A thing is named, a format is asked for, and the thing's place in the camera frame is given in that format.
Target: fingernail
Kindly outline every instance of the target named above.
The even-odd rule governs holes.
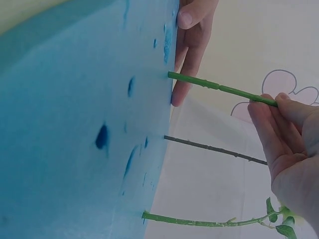
[[[183,12],[180,16],[186,26],[190,26],[193,23],[193,17],[188,12]]]
[[[280,93],[278,97],[282,100],[290,100],[290,97],[285,93]]]

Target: hand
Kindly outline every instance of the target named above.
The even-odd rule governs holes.
[[[269,165],[272,190],[289,209],[317,224],[319,107],[292,101],[283,93],[276,101],[278,108],[255,102],[248,106]]]
[[[213,16],[218,0],[180,0],[177,16],[175,71],[184,60],[181,73],[196,76],[210,39]],[[186,97],[190,84],[177,82],[171,103],[179,106]]]

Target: flower outline drawing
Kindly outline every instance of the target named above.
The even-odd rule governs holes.
[[[277,69],[269,72],[262,84],[262,93],[269,94],[273,98],[279,93],[284,92],[294,101],[299,101],[306,105],[319,106],[319,91],[316,87],[308,86],[296,91],[297,78],[293,73],[287,70]],[[231,111],[231,116],[242,121],[252,123],[248,113],[249,102],[240,102],[236,104]]]

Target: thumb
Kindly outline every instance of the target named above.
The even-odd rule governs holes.
[[[290,100],[285,93],[280,93],[276,97],[280,113],[288,121],[302,127],[305,120],[314,112],[316,107],[308,106],[300,102]]]
[[[178,27],[190,29],[202,21],[212,10],[217,7],[217,0],[194,0],[183,6],[177,16]]]

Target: green stem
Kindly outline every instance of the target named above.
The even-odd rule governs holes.
[[[172,224],[179,224],[179,225],[186,225],[186,226],[222,228],[222,227],[239,227],[239,226],[245,226],[245,225],[254,224],[254,223],[261,223],[263,220],[270,217],[271,215],[279,215],[281,213],[282,213],[281,211],[271,212],[261,218],[256,218],[256,219],[253,218],[251,220],[235,222],[235,223],[231,222],[231,220],[225,223],[219,223],[219,222],[201,222],[201,221],[176,219],[176,218],[169,218],[169,217],[164,217],[160,215],[150,214],[147,211],[143,213],[142,218],[152,220],[152,221],[157,221],[157,222],[172,223]]]

